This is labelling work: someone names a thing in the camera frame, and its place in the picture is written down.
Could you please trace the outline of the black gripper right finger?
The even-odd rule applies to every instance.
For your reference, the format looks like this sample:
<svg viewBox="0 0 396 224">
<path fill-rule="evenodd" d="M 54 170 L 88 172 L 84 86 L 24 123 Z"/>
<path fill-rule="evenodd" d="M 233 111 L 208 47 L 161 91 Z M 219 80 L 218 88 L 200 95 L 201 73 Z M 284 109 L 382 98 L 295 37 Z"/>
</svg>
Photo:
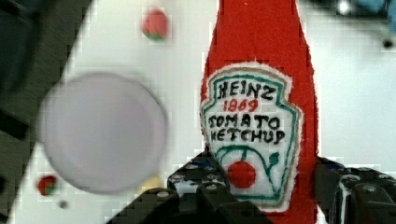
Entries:
<svg viewBox="0 0 396 224">
<path fill-rule="evenodd" d="M 396 180 L 317 157 L 314 193 L 328 224 L 396 224 Z"/>
</svg>

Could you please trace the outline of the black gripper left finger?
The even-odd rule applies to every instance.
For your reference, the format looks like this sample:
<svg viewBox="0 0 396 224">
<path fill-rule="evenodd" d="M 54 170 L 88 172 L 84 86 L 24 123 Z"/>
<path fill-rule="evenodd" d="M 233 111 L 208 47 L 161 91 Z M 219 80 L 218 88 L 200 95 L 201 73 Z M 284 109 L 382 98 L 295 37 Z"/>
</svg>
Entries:
<svg viewBox="0 0 396 224">
<path fill-rule="evenodd" d="M 253 203 L 230 192 L 225 172 L 205 151 L 141 193 L 106 224 L 273 224 Z"/>
</svg>

